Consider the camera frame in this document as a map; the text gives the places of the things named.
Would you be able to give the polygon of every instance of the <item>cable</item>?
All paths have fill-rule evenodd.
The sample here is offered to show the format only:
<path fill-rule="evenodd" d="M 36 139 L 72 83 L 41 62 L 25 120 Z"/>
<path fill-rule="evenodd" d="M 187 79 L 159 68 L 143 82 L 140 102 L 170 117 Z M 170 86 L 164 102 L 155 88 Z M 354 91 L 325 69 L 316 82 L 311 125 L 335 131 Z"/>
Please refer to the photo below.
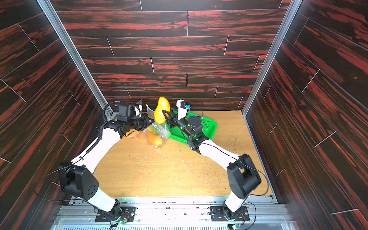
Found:
<path fill-rule="evenodd" d="M 238 160 L 238 159 L 236 159 L 236 158 L 234 158 L 234 157 L 230 156 L 229 154 L 227 154 L 227 153 L 223 152 L 221 149 L 217 148 L 216 146 L 213 146 L 213 145 L 210 145 L 210 144 L 207 144 L 207 143 L 203 143 L 203 142 L 202 142 L 201 144 L 205 144 L 205 145 L 212 146 L 212 147 L 214 147 L 214 148 L 218 149 L 218 150 L 219 150 L 220 152 L 222 152 L 223 154 L 226 154 L 227 156 L 229 156 L 229 157 L 231 157 L 231 158 L 233 158 L 233 159 L 235 159 L 235 160 Z M 244 164 L 242 161 L 240 161 L 240 162 L 241 162 L 245 167 L 250 168 L 250 169 L 252 169 L 252 170 L 255 170 L 255 171 L 257 171 L 257 172 L 260 172 L 260 173 L 265 177 L 265 179 L 266 179 L 266 182 L 267 182 L 267 191 L 266 191 L 265 193 L 261 194 L 261 195 L 256 195 L 256 194 L 251 194 L 251 195 L 253 195 L 253 196 L 263 196 L 263 195 L 265 195 L 265 194 L 268 192 L 268 189 L 269 189 L 269 184 L 268 184 L 268 181 L 267 181 L 267 177 L 266 177 L 266 175 L 265 175 L 263 172 L 261 172 L 261 171 L 259 171 L 259 170 L 257 170 L 257 169 L 254 169 L 254 168 L 249 167 L 248 165 Z"/>
<path fill-rule="evenodd" d="M 100 135 L 98 135 L 98 137 L 97 137 L 97 140 L 93 143 L 93 145 L 89 148 L 89 149 L 87 149 L 87 151 L 86 151 L 86 153 L 82 156 L 82 158 L 81 159 L 83 159 L 84 158 L 84 156 L 87 154 L 87 153 L 89 153 L 90 151 L 92 151 L 93 150 L 93 148 L 94 147 L 96 147 L 96 145 L 102 140 L 102 132 L 103 132 L 103 127 L 105 126 L 105 124 L 107 124 L 106 122 L 104 122 L 103 124 L 102 124 L 102 126 L 100 127 Z"/>
<path fill-rule="evenodd" d="M 239 212 L 239 214 L 243 217 L 243 225 L 241 227 L 244 227 L 244 225 L 245 225 L 245 216 L 241 212 Z"/>
<path fill-rule="evenodd" d="M 267 181 L 267 177 L 266 177 L 266 175 L 263 173 L 263 172 L 261 172 L 261 171 L 259 171 L 259 170 L 257 170 L 257 169 L 254 169 L 254 168 L 251 168 L 251 167 L 249 167 L 248 165 L 245 165 L 244 163 L 242 163 L 245 167 L 248 167 L 248 168 L 250 168 L 250 169 L 253 169 L 253 170 L 256 170 L 256 171 L 258 171 L 258 172 L 260 172 L 260 173 L 262 173 L 262 175 L 265 177 L 265 179 L 266 179 L 266 181 Z M 265 193 L 263 193 L 263 194 L 261 194 L 261 195 L 257 195 L 257 194 L 251 194 L 251 195 L 253 195 L 253 196 L 263 196 L 263 195 L 265 195 L 267 192 L 268 192 L 268 189 L 269 189 L 269 184 L 268 184 L 268 181 L 267 181 L 267 190 L 266 190 L 266 192 Z"/>
<path fill-rule="evenodd" d="M 130 214 L 130 213 L 129 213 L 128 211 L 125 211 L 125 212 L 123 212 L 123 214 L 125 214 L 125 215 L 127 216 L 127 221 L 128 221 L 128 220 L 129 220 L 129 214 Z"/>
<path fill-rule="evenodd" d="M 107 105 L 105 105 L 105 107 L 103 108 L 103 110 L 102 110 L 102 117 L 103 117 L 103 120 L 107 123 L 107 117 L 105 117 L 105 111 L 106 111 L 106 109 L 107 109 L 107 107 L 109 106 L 109 105 L 111 105 L 112 103 L 117 103 L 117 102 L 119 102 L 119 103 L 121 103 L 121 104 L 124 104 L 125 102 L 121 102 L 121 101 L 119 101 L 119 100 L 116 100 L 116 101 L 113 101 L 113 102 L 110 102 L 110 103 L 108 103 Z"/>
<path fill-rule="evenodd" d="M 65 167 L 63 167 L 63 168 L 61 168 L 61 169 L 67 168 L 67 167 L 69 167 L 69 166 L 71 166 L 71 165 L 73 165 L 73 164 L 70 164 L 70 165 L 68 165 L 68 166 L 65 166 Z M 95 207 L 95 208 L 96 208 L 96 206 L 94 206 L 93 204 L 89 203 L 88 201 L 86 201 L 86 200 L 84 200 L 84 199 L 50 200 L 50 199 L 44 198 L 43 196 L 41 196 L 40 194 L 38 194 L 38 193 L 36 192 L 36 185 L 37 185 L 37 184 L 38 184 L 42 179 L 44 179 L 45 177 L 47 177 L 47 176 L 49 176 L 49 175 L 51 175 L 51 174 L 53 174 L 53 173 L 55 173 L 55 172 L 57 172 L 57 171 L 59 171 L 59 170 L 61 170 L 61 169 L 57 169 L 57 170 L 55 170 L 55 171 L 53 171 L 53 172 L 51 172 L 51 173 L 49 173 L 49 174 L 47 174 L 47 175 L 45 175 L 45 176 L 41 177 L 38 181 L 36 181 L 36 183 L 33 185 L 33 192 L 34 192 L 38 197 L 40 197 L 41 199 L 46 200 L 46 201 L 51 201 L 51 202 L 63 202 L 63 201 L 85 201 L 86 203 L 88 203 L 88 204 L 90 204 L 90 205 L 92 205 L 93 207 Z"/>
<path fill-rule="evenodd" d="M 251 227 L 253 227 L 253 225 L 254 225 L 254 223 L 255 223 L 255 218 L 257 217 L 257 208 L 255 207 L 255 205 L 254 205 L 253 203 L 251 203 L 251 202 L 247 202 L 247 203 L 243 204 L 243 206 L 244 206 L 244 205 L 246 205 L 246 204 L 252 204 L 252 205 L 254 206 L 255 215 L 254 215 L 254 221 L 253 221 L 253 223 L 252 223 L 248 228 L 246 228 L 246 229 L 244 229 L 244 230 L 248 230 L 248 229 L 250 229 Z"/>

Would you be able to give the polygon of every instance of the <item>wooden tabletop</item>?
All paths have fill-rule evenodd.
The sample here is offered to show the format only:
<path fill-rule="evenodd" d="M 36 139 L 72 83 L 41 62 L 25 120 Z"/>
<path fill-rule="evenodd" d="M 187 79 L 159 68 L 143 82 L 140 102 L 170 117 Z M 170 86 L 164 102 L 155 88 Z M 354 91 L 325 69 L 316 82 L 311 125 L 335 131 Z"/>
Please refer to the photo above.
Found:
<path fill-rule="evenodd" d="M 248 154 L 264 172 L 240 111 L 204 111 L 204 116 L 217 122 L 214 143 L 239 155 Z M 220 196 L 231 192 L 227 172 L 217 163 L 170 138 L 161 149 L 155 149 L 143 133 L 116 143 L 94 176 L 112 197 Z M 262 183 L 254 194 L 267 189 L 266 179 L 260 176 Z"/>

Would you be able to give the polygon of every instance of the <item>green plastic basket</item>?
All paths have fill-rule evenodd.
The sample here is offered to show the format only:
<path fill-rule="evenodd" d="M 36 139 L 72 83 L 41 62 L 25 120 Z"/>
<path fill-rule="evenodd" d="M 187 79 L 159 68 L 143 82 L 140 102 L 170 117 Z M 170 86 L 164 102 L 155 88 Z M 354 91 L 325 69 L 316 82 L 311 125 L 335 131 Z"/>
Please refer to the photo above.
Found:
<path fill-rule="evenodd" d="M 194 113 L 188 113 L 187 114 L 187 119 L 191 116 L 198 116 L 198 114 L 194 114 Z M 217 129 L 217 123 L 207 117 L 202 117 L 202 126 L 203 126 L 203 133 L 212 140 L 216 129 Z M 181 143 L 187 144 L 187 139 L 188 136 L 184 134 L 183 137 L 183 133 L 180 131 L 180 129 L 178 127 L 174 127 L 174 128 L 169 128 L 171 135 L 170 138 L 174 139 L 176 141 L 180 141 Z"/>

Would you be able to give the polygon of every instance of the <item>plastic bag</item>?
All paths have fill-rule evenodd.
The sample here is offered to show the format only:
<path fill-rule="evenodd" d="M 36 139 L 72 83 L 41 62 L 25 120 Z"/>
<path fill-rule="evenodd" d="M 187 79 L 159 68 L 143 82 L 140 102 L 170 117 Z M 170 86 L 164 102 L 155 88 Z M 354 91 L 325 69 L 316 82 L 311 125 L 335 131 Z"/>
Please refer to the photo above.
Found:
<path fill-rule="evenodd" d="M 148 105 L 146 106 L 147 106 L 148 117 L 154 118 L 155 111 L 150 109 Z M 151 146 L 155 148 L 161 148 L 162 145 L 166 142 L 166 140 L 171 135 L 166 122 L 163 124 L 158 124 L 157 122 L 154 122 L 153 124 L 151 124 L 148 128 L 144 130 L 144 133 L 146 134 L 148 143 L 150 143 Z"/>

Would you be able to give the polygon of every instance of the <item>wood panel wall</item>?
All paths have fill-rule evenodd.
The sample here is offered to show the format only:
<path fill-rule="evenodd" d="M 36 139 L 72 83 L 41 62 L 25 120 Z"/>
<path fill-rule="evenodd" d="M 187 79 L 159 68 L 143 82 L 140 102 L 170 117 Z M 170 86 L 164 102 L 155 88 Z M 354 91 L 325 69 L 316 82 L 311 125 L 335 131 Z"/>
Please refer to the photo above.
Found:
<path fill-rule="evenodd" d="M 51 0 L 108 102 L 241 110 L 287 0 Z"/>
<path fill-rule="evenodd" d="M 301 230 L 368 229 L 367 12 L 304 0 L 247 114 Z"/>
<path fill-rule="evenodd" d="M 102 111 L 35 0 L 0 1 L 0 229 L 49 229 L 34 184 L 98 135 Z M 35 187 L 69 199 L 50 175 Z"/>

